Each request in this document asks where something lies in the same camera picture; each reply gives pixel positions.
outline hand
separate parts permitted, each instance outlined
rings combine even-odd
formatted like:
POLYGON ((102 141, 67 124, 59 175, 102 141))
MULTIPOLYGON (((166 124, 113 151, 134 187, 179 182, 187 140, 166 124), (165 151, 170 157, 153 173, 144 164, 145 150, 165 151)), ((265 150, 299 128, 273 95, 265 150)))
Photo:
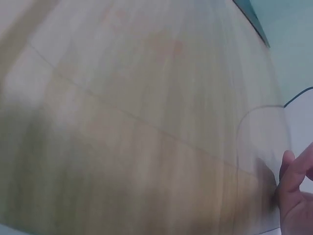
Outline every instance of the hand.
POLYGON ((297 159, 284 153, 275 193, 282 235, 313 235, 313 194, 299 188, 305 176, 313 180, 313 143, 297 159))

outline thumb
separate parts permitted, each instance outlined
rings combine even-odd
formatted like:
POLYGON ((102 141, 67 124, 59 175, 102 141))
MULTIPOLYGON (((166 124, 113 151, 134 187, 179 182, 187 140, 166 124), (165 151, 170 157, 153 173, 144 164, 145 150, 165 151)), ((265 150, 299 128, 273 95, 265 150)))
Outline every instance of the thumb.
POLYGON ((282 179, 286 170, 288 169, 290 164, 294 161, 294 159, 295 159, 295 155, 292 151, 287 150, 284 152, 282 166, 280 167, 280 170, 279 170, 279 180, 282 179))

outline wall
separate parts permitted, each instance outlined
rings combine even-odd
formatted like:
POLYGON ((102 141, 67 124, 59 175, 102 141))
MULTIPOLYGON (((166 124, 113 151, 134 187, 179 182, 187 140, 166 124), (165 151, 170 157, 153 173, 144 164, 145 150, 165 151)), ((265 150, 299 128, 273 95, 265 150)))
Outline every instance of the wall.
POLYGON ((271 46, 282 96, 287 103, 313 86, 313 1, 251 0, 271 46))

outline floor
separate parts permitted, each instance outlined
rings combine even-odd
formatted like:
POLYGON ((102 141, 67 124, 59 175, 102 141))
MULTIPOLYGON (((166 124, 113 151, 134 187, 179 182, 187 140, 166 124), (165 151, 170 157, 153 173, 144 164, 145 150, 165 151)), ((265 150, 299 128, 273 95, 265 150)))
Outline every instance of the floor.
POLYGON ((11 2, 0 3, 16 9, 0 25, 0 223, 35 235, 279 226, 283 101, 232 1, 11 2))

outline wooden floor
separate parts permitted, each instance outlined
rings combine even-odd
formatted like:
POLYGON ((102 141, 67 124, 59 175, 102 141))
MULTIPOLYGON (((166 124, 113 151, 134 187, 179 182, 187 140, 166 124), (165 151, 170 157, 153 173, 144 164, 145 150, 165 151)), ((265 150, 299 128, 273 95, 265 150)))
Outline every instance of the wooden floor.
POLYGON ((231 0, 12 2, 24 9, 6 20, 0 3, 1 223, 35 235, 279 226, 280 92, 231 0))

